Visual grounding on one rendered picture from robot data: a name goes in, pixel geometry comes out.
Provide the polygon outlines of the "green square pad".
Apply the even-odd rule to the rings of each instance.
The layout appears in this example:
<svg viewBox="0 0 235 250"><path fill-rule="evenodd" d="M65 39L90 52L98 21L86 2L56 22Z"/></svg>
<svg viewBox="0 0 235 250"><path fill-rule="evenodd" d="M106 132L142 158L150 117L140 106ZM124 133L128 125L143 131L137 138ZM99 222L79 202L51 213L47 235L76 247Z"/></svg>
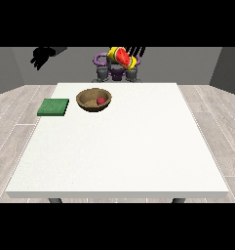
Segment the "green square pad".
<svg viewBox="0 0 235 250"><path fill-rule="evenodd" d="M69 99L45 99L38 111L38 116L64 116Z"/></svg>

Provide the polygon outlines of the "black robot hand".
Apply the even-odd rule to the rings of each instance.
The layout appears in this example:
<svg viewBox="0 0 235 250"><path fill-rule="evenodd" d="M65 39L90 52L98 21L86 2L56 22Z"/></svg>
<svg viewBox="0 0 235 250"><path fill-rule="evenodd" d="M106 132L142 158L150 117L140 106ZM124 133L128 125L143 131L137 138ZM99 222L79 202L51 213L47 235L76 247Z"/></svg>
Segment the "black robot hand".
<svg viewBox="0 0 235 250"><path fill-rule="evenodd" d="M31 63L39 70L49 59L56 54L56 51L50 47L38 47L33 51Z"/></svg>
<svg viewBox="0 0 235 250"><path fill-rule="evenodd" d="M144 54L145 48L144 47L126 47L126 52L130 56L139 56L142 57Z"/></svg>

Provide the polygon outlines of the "yellow cup with melon print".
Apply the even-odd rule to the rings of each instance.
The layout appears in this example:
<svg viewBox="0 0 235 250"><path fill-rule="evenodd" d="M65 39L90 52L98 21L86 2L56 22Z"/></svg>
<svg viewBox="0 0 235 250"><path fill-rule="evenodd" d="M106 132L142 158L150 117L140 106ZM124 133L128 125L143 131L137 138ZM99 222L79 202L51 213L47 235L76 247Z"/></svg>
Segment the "yellow cup with melon print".
<svg viewBox="0 0 235 250"><path fill-rule="evenodd" d="M130 56L124 47L112 47L107 56L127 70L132 70L137 64L137 59Z"/></svg>

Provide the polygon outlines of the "brown wooden bowl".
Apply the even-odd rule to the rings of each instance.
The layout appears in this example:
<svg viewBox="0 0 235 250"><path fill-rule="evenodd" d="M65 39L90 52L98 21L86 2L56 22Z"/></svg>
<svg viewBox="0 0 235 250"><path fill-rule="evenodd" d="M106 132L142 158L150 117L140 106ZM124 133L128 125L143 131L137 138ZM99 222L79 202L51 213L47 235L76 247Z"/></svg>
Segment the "brown wooden bowl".
<svg viewBox="0 0 235 250"><path fill-rule="evenodd" d="M105 98L104 104L97 104L97 99L100 97ZM99 112L109 106L111 99L112 96L107 90L101 88L91 88L81 91L76 96L76 103L88 112Z"/></svg>

